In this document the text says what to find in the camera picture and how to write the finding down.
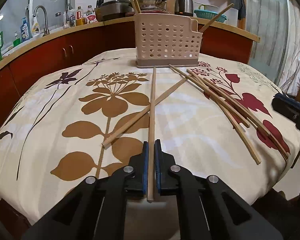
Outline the white spray bottle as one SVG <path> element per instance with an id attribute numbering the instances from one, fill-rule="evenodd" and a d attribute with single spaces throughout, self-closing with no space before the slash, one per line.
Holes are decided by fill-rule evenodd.
<path id="1" fill-rule="evenodd" d="M 37 20 L 37 15 L 33 16 L 31 31 L 32 31 L 32 36 L 33 37 L 38 36 L 40 34 L 40 26 L 39 26 L 39 23 L 38 23 L 38 20 Z"/>

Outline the steel wok with lid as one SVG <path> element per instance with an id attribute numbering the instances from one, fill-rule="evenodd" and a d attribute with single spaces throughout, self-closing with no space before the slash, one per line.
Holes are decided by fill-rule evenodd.
<path id="1" fill-rule="evenodd" d="M 166 4 L 169 0 L 138 0 L 141 11 L 143 10 L 166 10 Z"/>

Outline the white enamel basin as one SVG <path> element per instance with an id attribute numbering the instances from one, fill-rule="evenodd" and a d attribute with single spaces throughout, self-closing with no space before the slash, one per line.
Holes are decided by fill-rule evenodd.
<path id="1" fill-rule="evenodd" d="M 219 7 L 211 4 L 203 4 L 199 2 L 195 2 L 198 5 L 198 10 L 208 10 L 208 11 L 214 11 L 217 12 L 219 10 Z"/>

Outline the steel electric kettle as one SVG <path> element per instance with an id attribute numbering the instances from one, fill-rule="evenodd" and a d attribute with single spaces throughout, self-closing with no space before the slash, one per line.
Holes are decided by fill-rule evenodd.
<path id="1" fill-rule="evenodd" d="M 174 14 L 193 17 L 193 0 L 175 0 Z"/>

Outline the red white snack bag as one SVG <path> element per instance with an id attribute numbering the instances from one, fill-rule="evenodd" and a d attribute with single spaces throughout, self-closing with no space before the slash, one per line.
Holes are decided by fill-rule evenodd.
<path id="1" fill-rule="evenodd" d="M 87 10 L 87 12 L 85 13 L 84 17 L 85 17 L 87 23 L 97 22 L 96 15 L 91 10 Z"/>

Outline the window with frame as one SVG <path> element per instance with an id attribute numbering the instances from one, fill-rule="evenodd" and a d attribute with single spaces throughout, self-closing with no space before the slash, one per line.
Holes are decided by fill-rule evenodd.
<path id="1" fill-rule="evenodd" d="M 71 0 L 7 0 L 0 9 L 0 32 L 3 33 L 4 47 L 12 45 L 15 35 L 21 37 L 20 28 L 23 18 L 29 24 L 33 22 L 33 13 L 37 6 L 42 5 L 47 12 L 49 31 L 63 25 L 62 15 Z"/>

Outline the floral tablecloth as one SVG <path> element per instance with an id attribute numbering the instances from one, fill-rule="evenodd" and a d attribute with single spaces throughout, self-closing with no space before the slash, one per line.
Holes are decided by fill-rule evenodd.
<path id="1" fill-rule="evenodd" d="M 273 111 L 277 87 L 249 65 L 202 54 L 192 71 L 251 111 L 289 158 L 249 123 L 242 128 L 257 165 L 223 111 L 190 80 L 155 106 L 155 137 L 177 164 L 200 177 L 216 174 L 252 204 L 287 173 L 300 132 Z M 150 105 L 152 75 L 135 65 L 134 49 L 119 49 L 37 80 L 0 127 L 0 198 L 36 222 L 85 177 L 127 165 L 148 139 L 149 112 L 107 147 L 102 142 Z M 155 99 L 182 79 L 156 70 Z"/>

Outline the white plastic cup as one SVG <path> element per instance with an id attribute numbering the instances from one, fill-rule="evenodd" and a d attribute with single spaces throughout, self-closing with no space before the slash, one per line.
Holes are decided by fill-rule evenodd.
<path id="1" fill-rule="evenodd" d="M 228 24 L 228 25 L 232 25 L 234 27 L 237 27 L 238 10 L 235 9 L 235 8 L 230 8 L 224 14 L 227 17 L 227 20 L 225 21 L 225 23 Z"/>

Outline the orange oil bottle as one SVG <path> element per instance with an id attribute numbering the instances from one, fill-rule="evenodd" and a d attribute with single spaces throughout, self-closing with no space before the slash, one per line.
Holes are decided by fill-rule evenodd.
<path id="1" fill-rule="evenodd" d="M 76 10 L 76 25 L 79 26 L 79 25 L 85 25 L 85 24 L 86 24 L 86 19 L 84 16 L 84 11 L 81 8 L 81 6 L 78 6 L 77 10 Z"/>

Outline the teal plastic colander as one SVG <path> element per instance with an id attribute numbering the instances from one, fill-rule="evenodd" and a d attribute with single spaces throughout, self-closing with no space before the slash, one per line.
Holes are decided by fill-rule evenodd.
<path id="1" fill-rule="evenodd" d="M 203 18 L 206 20 L 211 20 L 217 15 L 216 12 L 200 9 L 195 9 L 194 13 L 198 18 Z M 226 20 L 227 17 L 225 15 L 221 15 L 219 18 L 217 18 L 216 22 L 224 23 Z"/>

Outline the glass sliding door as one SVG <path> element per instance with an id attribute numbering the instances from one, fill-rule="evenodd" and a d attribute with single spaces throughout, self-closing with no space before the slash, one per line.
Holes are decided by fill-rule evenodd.
<path id="1" fill-rule="evenodd" d="M 260 37 L 249 65 L 296 96 L 300 89 L 300 6 L 296 0 L 247 0 L 246 29 Z"/>

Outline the wooden countertop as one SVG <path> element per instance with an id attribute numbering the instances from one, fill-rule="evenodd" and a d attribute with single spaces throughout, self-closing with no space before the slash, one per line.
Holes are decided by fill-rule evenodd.
<path id="1" fill-rule="evenodd" d="M 18 58 L 20 55 L 26 53 L 27 51 L 29 51 L 41 44 L 44 44 L 45 42 L 49 42 L 49 41 L 59 38 L 61 36 L 68 35 L 70 33 L 75 33 L 75 32 L 82 31 L 82 30 L 86 30 L 86 29 L 104 27 L 104 26 L 108 26 L 108 25 L 112 25 L 112 24 L 119 24 L 119 23 L 125 23 L 125 22 L 133 22 L 133 21 L 134 21 L 133 16 L 117 18 L 114 20 L 108 20 L 108 21 L 104 21 L 104 22 L 95 22 L 95 23 L 80 25 L 80 26 L 72 27 L 72 28 L 68 28 L 68 29 L 61 29 L 59 31 L 55 31 L 54 33 L 49 34 L 44 37 L 39 37 L 37 39 L 32 38 L 30 41 L 26 41 L 26 42 L 22 43 L 21 45 L 17 46 L 16 49 L 13 49 L 12 53 L 8 54 L 5 58 L 3 58 L 0 61 L 0 71 L 7 64 L 12 62 L 14 59 Z M 213 22 L 210 25 L 210 27 L 229 31 L 231 33 L 243 36 L 245 38 L 248 38 L 248 39 L 258 42 L 258 43 L 261 40 L 261 38 L 257 35 L 254 35 L 246 30 L 243 30 L 238 27 L 234 27 L 232 25 L 228 25 L 225 23 Z"/>

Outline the pink perforated utensil holder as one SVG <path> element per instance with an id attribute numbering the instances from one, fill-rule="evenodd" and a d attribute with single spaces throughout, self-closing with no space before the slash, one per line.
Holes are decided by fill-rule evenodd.
<path id="1" fill-rule="evenodd" d="M 195 67 L 202 33 L 188 16 L 140 13 L 134 15 L 136 65 L 139 68 Z"/>

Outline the blue detergent bottle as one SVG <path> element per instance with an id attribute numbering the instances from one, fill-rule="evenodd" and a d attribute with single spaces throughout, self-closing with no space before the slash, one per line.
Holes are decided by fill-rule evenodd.
<path id="1" fill-rule="evenodd" d="M 21 33 L 21 41 L 22 42 L 25 42 L 31 38 L 31 31 L 30 31 L 29 23 L 28 23 L 26 17 L 22 18 L 22 25 L 20 28 L 20 33 Z"/>

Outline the black rice cooker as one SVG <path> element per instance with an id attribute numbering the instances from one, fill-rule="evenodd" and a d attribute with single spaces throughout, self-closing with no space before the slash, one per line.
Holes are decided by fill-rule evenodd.
<path id="1" fill-rule="evenodd" d="M 134 12 L 132 4 L 129 0 L 111 0 L 101 5 L 100 8 L 103 21 L 123 18 L 126 14 Z"/>

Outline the red induction cooktop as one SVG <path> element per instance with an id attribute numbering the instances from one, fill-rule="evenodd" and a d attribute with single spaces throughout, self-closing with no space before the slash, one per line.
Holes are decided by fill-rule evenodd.
<path id="1" fill-rule="evenodd" d="M 141 10 L 141 13 L 149 13 L 149 14 L 171 14 L 170 12 L 168 12 L 166 10 L 155 10 L 155 9 Z"/>

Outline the small green soap bottle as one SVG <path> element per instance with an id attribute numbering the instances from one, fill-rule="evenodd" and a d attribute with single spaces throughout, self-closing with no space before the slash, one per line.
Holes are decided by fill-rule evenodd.
<path id="1" fill-rule="evenodd" d="M 16 46 L 18 46 L 19 44 L 21 44 L 21 39 L 20 39 L 20 37 L 18 36 L 18 33 L 15 32 L 15 33 L 14 33 L 13 46 L 16 47 Z"/>

